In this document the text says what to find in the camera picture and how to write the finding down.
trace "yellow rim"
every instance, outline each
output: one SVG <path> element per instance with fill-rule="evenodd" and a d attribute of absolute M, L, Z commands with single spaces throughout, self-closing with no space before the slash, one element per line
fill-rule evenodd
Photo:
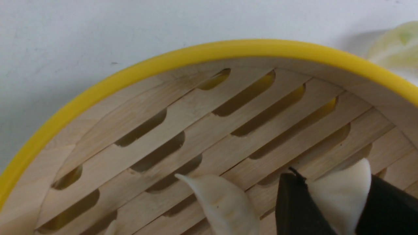
<path fill-rule="evenodd" d="M 418 107 L 418 88 L 362 58 L 310 43 L 283 40 L 235 40 L 193 46 L 151 58 L 89 88 L 54 114 L 19 150 L 0 176 L 0 210 L 24 170 L 42 148 L 75 117 L 105 97 L 147 77 L 190 64 L 247 56 L 305 59 L 368 78 Z"/>

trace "white wall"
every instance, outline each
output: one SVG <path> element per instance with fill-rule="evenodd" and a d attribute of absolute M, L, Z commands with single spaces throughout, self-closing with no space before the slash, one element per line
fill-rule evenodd
<path fill-rule="evenodd" d="M 144 59 L 240 38 L 362 56 L 417 13 L 417 0 L 1 0 L 0 172 L 66 102 Z"/>

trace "white dumpling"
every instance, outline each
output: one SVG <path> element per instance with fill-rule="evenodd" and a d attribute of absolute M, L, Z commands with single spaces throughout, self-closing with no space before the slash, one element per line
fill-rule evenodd
<path fill-rule="evenodd" d="M 345 170 L 308 183 L 308 190 L 338 235 L 354 235 L 371 182 L 370 164 L 364 158 Z"/>
<path fill-rule="evenodd" d="M 260 219 L 239 187 L 215 175 L 176 177 L 193 190 L 215 235 L 258 235 Z"/>
<path fill-rule="evenodd" d="M 116 220 L 109 224 L 104 235 L 116 235 Z"/>

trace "slotted opening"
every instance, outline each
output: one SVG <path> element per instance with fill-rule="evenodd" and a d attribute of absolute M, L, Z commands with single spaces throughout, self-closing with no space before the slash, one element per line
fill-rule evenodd
<path fill-rule="evenodd" d="M 177 205 L 169 209 L 167 212 L 164 213 L 165 217 L 174 217 L 178 213 L 180 213 L 182 210 L 186 209 L 188 206 L 190 206 L 193 202 L 197 200 L 196 196 L 194 194 L 188 196 L 183 201 L 179 202 Z"/>
<path fill-rule="evenodd" d="M 278 137 L 274 138 L 263 147 L 252 153 L 249 158 L 250 159 L 259 159 L 262 158 L 267 153 L 271 152 L 287 140 L 294 137 L 296 134 L 304 130 L 305 128 L 311 126 L 312 124 L 316 123 L 317 121 L 321 120 L 322 118 L 326 117 L 330 114 L 337 103 L 337 99 L 334 98 L 332 101 L 327 103 L 326 105 L 322 106 L 315 112 L 311 113 L 309 116 L 302 119 L 300 122 L 289 128 L 287 131 L 283 132 Z"/>
<path fill-rule="evenodd" d="M 275 72 L 271 71 L 266 74 L 245 90 L 241 91 L 239 94 L 226 101 L 224 104 L 215 109 L 212 113 L 220 116 L 226 117 L 233 112 L 237 111 L 239 108 L 244 106 L 246 103 L 256 98 L 258 95 L 266 91 L 273 84 L 275 79 Z"/>
<path fill-rule="evenodd" d="M 370 151 L 372 150 L 373 144 L 368 144 L 367 146 L 363 147 L 362 149 L 358 150 L 356 153 L 354 153 L 353 155 L 351 155 L 349 158 L 347 158 L 346 160 L 344 160 L 343 162 L 341 162 L 340 164 L 338 164 L 336 167 L 334 167 L 333 169 L 331 169 L 330 171 L 326 172 L 326 174 L 324 174 L 321 177 L 324 177 L 326 175 L 329 175 L 331 173 L 337 172 L 337 171 L 342 171 L 344 169 L 347 169 L 351 166 L 353 166 L 354 164 L 356 164 L 358 161 L 360 161 L 363 158 L 367 158 L 370 154 Z"/>
<path fill-rule="evenodd" d="M 229 77 L 230 73 L 231 73 L 231 69 L 224 69 L 220 71 L 219 73 L 217 73 L 212 78 L 209 78 L 208 80 L 201 83 L 197 88 L 203 91 L 211 90 L 217 87 L 223 81 L 225 81 Z"/>
<path fill-rule="evenodd" d="M 53 183 L 51 187 L 56 190 L 66 189 L 80 179 L 82 172 L 83 166 L 78 166 L 74 170 L 67 173 L 65 176 L 61 177 L 61 179 Z"/>
<path fill-rule="evenodd" d="M 260 220 L 266 218 L 267 216 L 269 216 L 271 213 L 273 213 L 276 210 L 276 207 L 273 207 L 271 209 L 269 209 L 268 211 L 266 211 L 264 214 L 262 214 L 260 216 Z"/>
<path fill-rule="evenodd" d="M 275 104 L 261 112 L 259 115 L 255 116 L 253 119 L 236 129 L 231 135 L 242 137 L 248 135 L 252 131 L 255 131 L 260 126 L 264 125 L 273 117 L 277 116 L 279 113 L 283 112 L 285 109 L 299 102 L 303 95 L 305 94 L 305 85 L 294 90 L 290 94 L 286 95 Z"/>
<path fill-rule="evenodd" d="M 385 178 L 385 176 L 386 176 L 386 173 L 387 173 L 387 168 L 385 168 L 385 169 L 383 169 L 383 170 L 379 171 L 379 172 L 376 174 L 376 176 L 377 176 L 377 177 L 379 177 L 379 178 L 381 178 L 381 179 L 384 179 L 384 178 Z"/>
<path fill-rule="evenodd" d="M 108 214 L 80 235 L 97 235 L 107 229 L 110 223 L 115 219 L 117 219 L 117 211 Z"/>
<path fill-rule="evenodd" d="M 145 121 L 143 124 L 139 125 L 137 128 L 133 129 L 131 132 L 129 132 L 119 140 L 117 140 L 115 144 L 120 147 L 126 147 L 132 144 L 133 142 L 135 142 L 135 140 L 141 138 L 146 133 L 150 132 L 152 129 L 156 128 L 158 125 L 163 123 L 166 116 L 167 109 L 164 109 L 152 118 Z"/>
<path fill-rule="evenodd" d="M 199 235 L 202 234 L 205 230 L 210 229 L 210 225 L 207 219 L 200 221 L 199 223 L 193 225 L 193 227 L 186 230 L 184 233 L 180 235 Z"/>
<path fill-rule="evenodd" d="M 94 190 L 83 199 L 70 206 L 61 214 L 52 218 L 50 221 L 40 226 L 37 230 L 40 234 L 51 234 L 73 221 L 75 218 L 88 211 L 90 208 L 96 205 L 100 198 L 100 192 L 98 189 Z"/>
<path fill-rule="evenodd" d="M 282 173 L 289 172 L 288 168 L 291 166 L 296 170 L 303 167 L 310 161 L 326 154 L 328 151 L 333 149 L 335 146 L 343 142 L 348 134 L 350 133 L 350 124 L 340 128 L 334 133 L 330 134 L 325 139 L 321 140 L 316 145 L 310 147 L 308 150 L 301 153 L 299 156 L 288 162 L 286 165 L 278 168 L 265 178 L 263 178 L 258 185 L 263 187 L 269 187 L 272 184 L 276 183 L 279 180 L 279 177 Z"/>
<path fill-rule="evenodd" d="M 203 156 L 200 154 L 197 157 L 193 158 L 186 164 L 182 165 L 180 168 L 175 170 L 173 173 L 167 175 L 162 180 L 158 181 L 155 185 L 151 186 L 146 191 L 148 193 L 159 193 L 163 191 L 164 189 L 170 187 L 174 183 L 178 181 L 178 179 L 174 176 L 175 174 L 182 174 L 187 175 L 191 173 L 192 171 L 196 170 L 196 168 L 199 167 L 200 163 L 202 163 Z"/>
<path fill-rule="evenodd" d="M 143 159 L 139 160 L 137 163 L 133 164 L 130 168 L 136 172 L 144 172 L 158 162 L 162 161 L 164 158 L 179 150 L 185 140 L 184 132 L 173 137 L 171 140 L 167 141 L 165 144 L 158 147 L 152 153 L 145 156 Z"/>

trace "bamboo steamer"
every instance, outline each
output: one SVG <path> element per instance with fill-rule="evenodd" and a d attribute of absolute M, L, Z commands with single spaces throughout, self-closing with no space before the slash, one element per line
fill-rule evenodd
<path fill-rule="evenodd" d="M 246 191 L 275 234 L 278 176 L 309 180 L 361 158 L 418 196 L 418 88 L 353 55 L 278 40 L 171 52 L 60 109 L 0 178 L 0 234 L 210 234 L 175 173 Z"/>

